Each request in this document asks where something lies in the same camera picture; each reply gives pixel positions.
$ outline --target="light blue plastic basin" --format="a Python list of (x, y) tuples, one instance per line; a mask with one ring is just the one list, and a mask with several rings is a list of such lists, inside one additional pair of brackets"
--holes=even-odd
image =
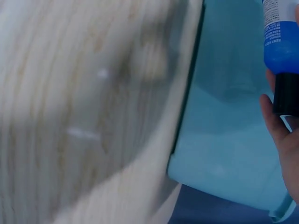
[(257, 0), (207, 0), (199, 53), (168, 174), (206, 193), (268, 210), (296, 207), (284, 185), (258, 98), (271, 95)]

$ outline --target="finger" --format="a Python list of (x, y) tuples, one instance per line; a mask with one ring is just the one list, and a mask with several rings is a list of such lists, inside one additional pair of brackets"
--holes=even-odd
[(299, 26), (299, 5), (297, 5), (297, 7), (296, 7), (296, 21), (297, 21), (298, 26)]
[(286, 138), (286, 136), (290, 134), (290, 131), (287, 129), (282, 119), (279, 116), (273, 114), (273, 104), (267, 95), (262, 95), (260, 97), (260, 105), (266, 126), (276, 146), (278, 147)]
[(289, 116), (289, 117), (286, 117), (285, 119), (289, 123), (289, 125), (293, 131), (299, 129), (299, 118)]
[(269, 82), (272, 92), (274, 93), (274, 91), (275, 91), (275, 76), (269, 69), (266, 70), (266, 78)]

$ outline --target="blue bottle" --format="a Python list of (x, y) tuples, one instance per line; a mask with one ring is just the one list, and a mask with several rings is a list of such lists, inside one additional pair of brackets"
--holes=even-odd
[(264, 61), (276, 75), (273, 112), (299, 117), (299, 0), (263, 0)]

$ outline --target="blue plastic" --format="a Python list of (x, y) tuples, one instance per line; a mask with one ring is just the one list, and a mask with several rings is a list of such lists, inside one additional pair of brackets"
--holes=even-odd
[[(264, 61), (274, 74), (290, 72), (299, 74), (299, 28), (295, 21), (295, 7), (299, 0), (278, 0), (281, 14), (293, 21), (278, 21), (265, 27)], [(263, 0), (263, 3), (277, 0)]]
[(206, 1), (197, 63), (168, 174), (206, 193), (268, 210), (274, 222), (281, 222), (296, 204), (285, 188), (258, 104), (260, 94), (271, 94), (264, 77), (263, 39), (261, 1)]

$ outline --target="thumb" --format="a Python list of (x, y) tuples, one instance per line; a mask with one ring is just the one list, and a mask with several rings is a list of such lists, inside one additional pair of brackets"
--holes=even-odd
[(296, 7), (296, 21), (297, 21), (298, 26), (299, 26), (299, 5), (297, 5), (297, 7)]

